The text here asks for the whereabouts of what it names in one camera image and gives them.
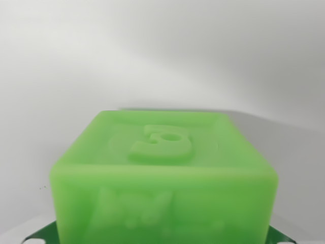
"green plastic block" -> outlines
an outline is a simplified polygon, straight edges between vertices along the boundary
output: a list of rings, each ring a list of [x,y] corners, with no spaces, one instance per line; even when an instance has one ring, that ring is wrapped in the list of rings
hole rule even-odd
[[[53,166],[61,244],[263,244],[278,178],[225,114],[104,111]]]

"green base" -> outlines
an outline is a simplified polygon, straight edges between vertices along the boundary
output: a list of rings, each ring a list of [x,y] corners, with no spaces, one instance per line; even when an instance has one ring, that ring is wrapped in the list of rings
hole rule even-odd
[[[53,222],[43,229],[35,232],[34,234],[27,237],[25,240],[39,238],[45,240],[46,244],[59,244],[59,237],[57,235],[56,223]],[[279,242],[292,242],[296,243],[290,237],[284,235],[280,231],[274,229],[272,226],[269,228],[268,237],[266,240],[266,244],[278,244]]]

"white background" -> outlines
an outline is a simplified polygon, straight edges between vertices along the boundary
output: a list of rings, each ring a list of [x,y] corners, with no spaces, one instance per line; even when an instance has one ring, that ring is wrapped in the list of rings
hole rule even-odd
[[[224,110],[325,239],[325,1],[0,1],[0,234],[52,211],[48,172],[119,108]]]

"translucent green block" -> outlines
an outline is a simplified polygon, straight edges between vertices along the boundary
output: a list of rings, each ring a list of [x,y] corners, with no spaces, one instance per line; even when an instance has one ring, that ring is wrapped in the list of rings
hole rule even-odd
[[[277,181],[204,112],[101,112],[51,171],[61,244],[263,244]]]

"block top face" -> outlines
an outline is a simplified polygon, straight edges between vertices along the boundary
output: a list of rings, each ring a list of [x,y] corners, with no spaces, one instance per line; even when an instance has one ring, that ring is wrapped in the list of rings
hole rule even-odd
[[[57,165],[270,168],[228,116],[103,111]]]

